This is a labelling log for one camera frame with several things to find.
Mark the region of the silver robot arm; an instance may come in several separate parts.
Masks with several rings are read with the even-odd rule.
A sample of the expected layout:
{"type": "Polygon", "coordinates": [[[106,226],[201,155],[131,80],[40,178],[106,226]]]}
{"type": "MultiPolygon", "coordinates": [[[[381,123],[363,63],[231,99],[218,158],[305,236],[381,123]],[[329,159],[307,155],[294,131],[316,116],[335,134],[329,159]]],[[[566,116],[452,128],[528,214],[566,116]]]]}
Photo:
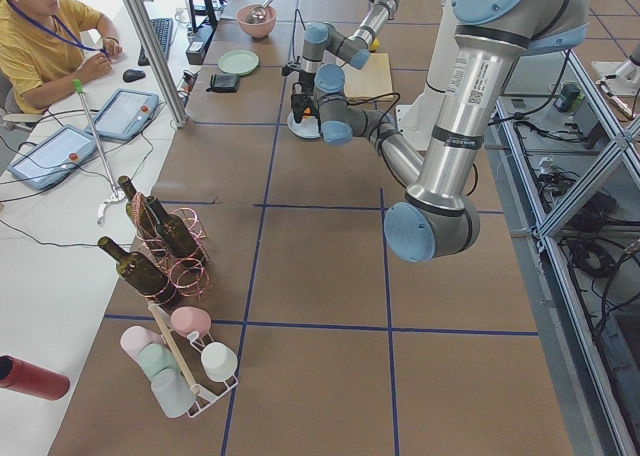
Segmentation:
{"type": "Polygon", "coordinates": [[[299,92],[292,100],[308,103],[313,96],[316,74],[323,66],[324,53],[329,52],[351,67],[361,70],[370,57],[370,45],[384,25],[393,20],[400,0],[367,0],[369,12],[351,36],[339,32],[332,24],[309,23],[304,32],[302,56],[294,64],[299,73],[299,92]]]}
{"type": "Polygon", "coordinates": [[[400,5],[368,1],[370,10],[351,36],[329,23],[306,27],[301,58],[288,65],[299,75],[293,115],[310,112],[331,145],[367,139],[404,186],[403,200],[384,218],[387,244],[398,257],[423,262],[462,252],[480,230],[464,187],[513,64],[524,55],[579,45],[589,0],[452,0],[457,52],[424,152],[406,141],[388,115],[354,108],[346,99],[344,67],[365,66],[370,44],[400,5]]]}

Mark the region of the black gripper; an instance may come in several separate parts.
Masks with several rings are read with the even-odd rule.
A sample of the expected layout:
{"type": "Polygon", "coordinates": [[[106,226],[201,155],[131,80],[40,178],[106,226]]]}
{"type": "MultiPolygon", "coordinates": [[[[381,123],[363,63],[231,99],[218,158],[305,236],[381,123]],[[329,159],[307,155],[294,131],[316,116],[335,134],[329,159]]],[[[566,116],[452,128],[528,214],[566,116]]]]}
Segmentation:
{"type": "Polygon", "coordinates": [[[315,89],[315,73],[307,72],[304,70],[299,71],[296,95],[302,99],[311,101],[314,95],[315,89]]]}
{"type": "Polygon", "coordinates": [[[295,122],[301,122],[305,116],[318,117],[317,105],[310,94],[294,93],[290,102],[295,122]]]}

